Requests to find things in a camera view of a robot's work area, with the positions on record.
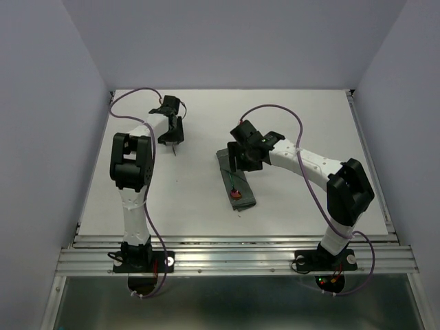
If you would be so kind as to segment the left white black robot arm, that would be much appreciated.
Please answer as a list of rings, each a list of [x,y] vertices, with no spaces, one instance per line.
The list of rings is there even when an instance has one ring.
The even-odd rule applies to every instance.
[[[151,185],[158,144],[174,146],[184,141],[182,101],[166,95],[147,119],[132,118],[139,126],[113,136],[109,174],[122,200],[124,236],[119,252],[111,255],[118,267],[144,271],[152,266],[151,233],[144,211]]]

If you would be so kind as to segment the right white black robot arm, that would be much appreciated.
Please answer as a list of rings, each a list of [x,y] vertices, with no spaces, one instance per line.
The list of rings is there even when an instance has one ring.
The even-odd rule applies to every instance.
[[[326,192],[327,229],[318,245],[316,260],[324,268],[338,264],[358,219],[375,198],[362,164],[353,158],[342,162],[312,153],[280,133],[262,135],[248,120],[230,134],[234,138],[228,143],[231,171],[260,171],[263,164],[268,164],[303,177],[316,203],[319,201],[311,184]]]

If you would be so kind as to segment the iridescent rainbow spoon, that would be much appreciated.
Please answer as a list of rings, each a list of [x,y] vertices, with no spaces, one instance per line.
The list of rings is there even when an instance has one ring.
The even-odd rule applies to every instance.
[[[226,169],[223,169],[223,172],[227,173],[228,177],[230,179],[230,185],[231,185],[230,196],[231,196],[231,198],[233,198],[233,200],[240,200],[242,198],[242,194],[238,189],[235,188],[234,180],[232,178],[231,172],[227,171]]]

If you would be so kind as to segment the dark grey cloth napkin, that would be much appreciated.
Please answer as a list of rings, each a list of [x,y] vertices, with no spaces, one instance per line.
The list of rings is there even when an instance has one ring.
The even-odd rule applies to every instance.
[[[220,173],[232,209],[234,211],[240,212],[254,207],[256,205],[256,199],[254,197],[254,193],[252,189],[250,188],[250,185],[248,184],[245,173],[241,170],[237,170],[235,173],[232,173],[230,171],[229,161],[228,161],[228,150],[226,148],[218,150],[216,152],[216,157],[219,163]],[[228,174],[223,172],[223,169],[226,169],[227,171],[231,172],[232,178],[234,180],[235,188],[238,189],[242,194],[242,198],[240,200],[233,200],[233,198],[231,198],[230,179],[228,177]]]

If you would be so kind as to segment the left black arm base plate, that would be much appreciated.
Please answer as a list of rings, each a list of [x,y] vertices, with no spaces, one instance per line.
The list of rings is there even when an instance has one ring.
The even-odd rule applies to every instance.
[[[173,273],[175,266],[175,252],[167,251],[167,258],[163,250],[153,250],[151,260],[133,259],[124,260],[120,252],[113,252],[118,258],[113,259],[112,272],[116,274],[159,274]]]

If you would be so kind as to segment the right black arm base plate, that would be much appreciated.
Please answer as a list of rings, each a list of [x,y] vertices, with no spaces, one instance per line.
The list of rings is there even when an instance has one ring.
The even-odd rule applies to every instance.
[[[299,272],[332,272],[336,269],[342,271],[355,271],[358,269],[357,260],[352,249],[343,249],[334,256],[326,250],[296,250],[294,262]]]

